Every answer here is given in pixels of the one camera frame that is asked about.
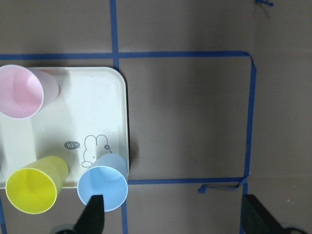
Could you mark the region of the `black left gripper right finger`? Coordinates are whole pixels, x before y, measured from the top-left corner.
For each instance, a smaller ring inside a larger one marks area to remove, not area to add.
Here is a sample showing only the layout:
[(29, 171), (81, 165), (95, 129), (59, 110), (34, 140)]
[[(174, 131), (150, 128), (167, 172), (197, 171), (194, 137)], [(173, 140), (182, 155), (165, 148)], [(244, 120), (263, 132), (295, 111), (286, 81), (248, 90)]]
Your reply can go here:
[(241, 224), (246, 234), (287, 234), (254, 195), (243, 195)]

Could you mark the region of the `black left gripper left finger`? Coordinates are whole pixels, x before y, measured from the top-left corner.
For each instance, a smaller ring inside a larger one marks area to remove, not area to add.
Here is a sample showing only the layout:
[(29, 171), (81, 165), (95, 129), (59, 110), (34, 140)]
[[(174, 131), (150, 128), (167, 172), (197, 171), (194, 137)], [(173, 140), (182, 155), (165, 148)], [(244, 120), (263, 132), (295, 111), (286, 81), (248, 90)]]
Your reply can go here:
[(74, 230), (77, 234), (101, 234), (104, 223), (103, 195), (93, 195), (75, 224)]

